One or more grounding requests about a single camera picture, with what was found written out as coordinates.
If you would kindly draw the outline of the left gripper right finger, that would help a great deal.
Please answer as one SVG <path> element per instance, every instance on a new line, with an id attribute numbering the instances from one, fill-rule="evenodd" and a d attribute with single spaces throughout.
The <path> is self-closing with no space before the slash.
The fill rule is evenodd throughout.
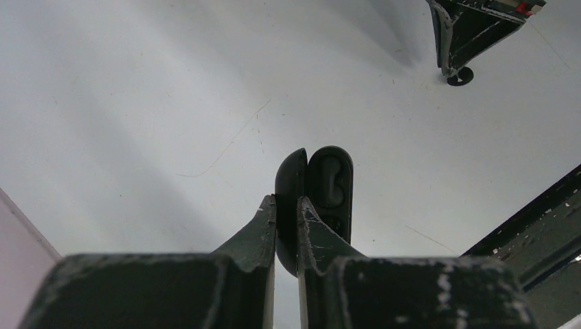
<path id="1" fill-rule="evenodd" d="M 302 328 L 536 328 L 516 277 L 490 258 L 369 258 L 297 202 Z"/>

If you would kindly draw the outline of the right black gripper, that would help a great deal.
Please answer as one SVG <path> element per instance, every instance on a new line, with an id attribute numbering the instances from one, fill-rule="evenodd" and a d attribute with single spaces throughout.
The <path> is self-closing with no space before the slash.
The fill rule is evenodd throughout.
<path id="1" fill-rule="evenodd" d="M 428 1 L 437 66 L 451 77 L 481 53 L 520 29 L 544 0 Z"/>

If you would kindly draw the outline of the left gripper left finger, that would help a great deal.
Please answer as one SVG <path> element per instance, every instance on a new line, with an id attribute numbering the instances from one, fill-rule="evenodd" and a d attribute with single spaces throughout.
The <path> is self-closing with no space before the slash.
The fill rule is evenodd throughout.
<path id="1" fill-rule="evenodd" d="M 76 254 L 46 275 L 21 328 L 271 328 L 276 203 L 210 253 Z"/>

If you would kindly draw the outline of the black earbud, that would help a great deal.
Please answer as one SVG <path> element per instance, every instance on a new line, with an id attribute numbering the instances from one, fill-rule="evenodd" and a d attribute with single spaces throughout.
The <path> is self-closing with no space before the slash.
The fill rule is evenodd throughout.
<path id="1" fill-rule="evenodd" d="M 319 197 L 325 208 L 339 207 L 344 201 L 344 192 L 337 179 L 341 173 L 341 162 L 335 157 L 325 157 L 321 163 L 321 190 Z"/>
<path id="2" fill-rule="evenodd" d="M 454 76 L 447 78 L 447 84 L 450 86 L 465 86 L 474 79 L 474 72 L 467 66 L 463 67 Z"/>

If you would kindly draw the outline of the black earbud charging case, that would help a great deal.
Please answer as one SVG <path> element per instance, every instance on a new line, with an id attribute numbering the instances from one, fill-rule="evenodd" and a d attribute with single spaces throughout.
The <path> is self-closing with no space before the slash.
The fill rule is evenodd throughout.
<path id="1" fill-rule="evenodd" d="M 337 179 L 344 192 L 343 203 L 336 208 L 321 205 L 321 163 L 325 157 L 335 157 L 341 162 Z M 298 275 L 297 252 L 297 202 L 308 197 L 318 216 L 345 242 L 351 243 L 351 216 L 354 185 L 354 164 L 351 156 L 337 146 L 317 150 L 311 158 L 304 148 L 287 156 L 275 177 L 275 201 L 277 206 L 276 253 L 282 266 L 292 276 Z"/>

